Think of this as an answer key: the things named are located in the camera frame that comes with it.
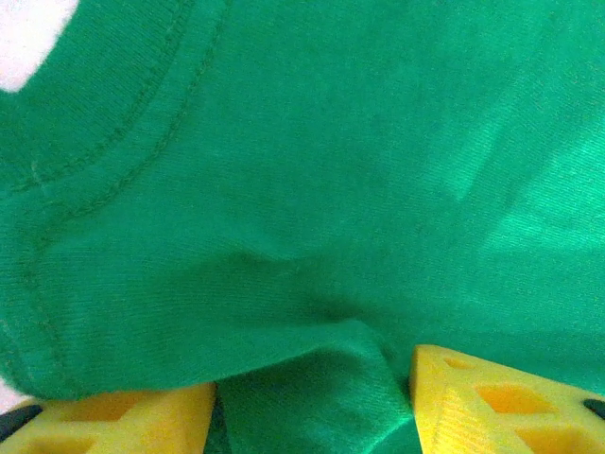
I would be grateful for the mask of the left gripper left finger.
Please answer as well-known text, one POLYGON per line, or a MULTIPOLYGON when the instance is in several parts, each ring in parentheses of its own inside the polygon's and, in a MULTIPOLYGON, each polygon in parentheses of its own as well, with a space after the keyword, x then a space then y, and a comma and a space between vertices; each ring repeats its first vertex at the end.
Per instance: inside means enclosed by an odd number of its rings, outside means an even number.
POLYGON ((3 453, 201 453, 216 386, 27 400, 1 415, 3 453))

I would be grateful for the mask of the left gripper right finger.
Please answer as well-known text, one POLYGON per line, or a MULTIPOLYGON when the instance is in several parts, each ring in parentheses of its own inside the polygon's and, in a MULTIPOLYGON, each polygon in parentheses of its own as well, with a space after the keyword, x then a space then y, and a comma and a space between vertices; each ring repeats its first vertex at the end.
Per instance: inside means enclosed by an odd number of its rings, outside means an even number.
POLYGON ((424 453, 601 453, 597 393, 437 345, 412 354, 409 393, 424 453))

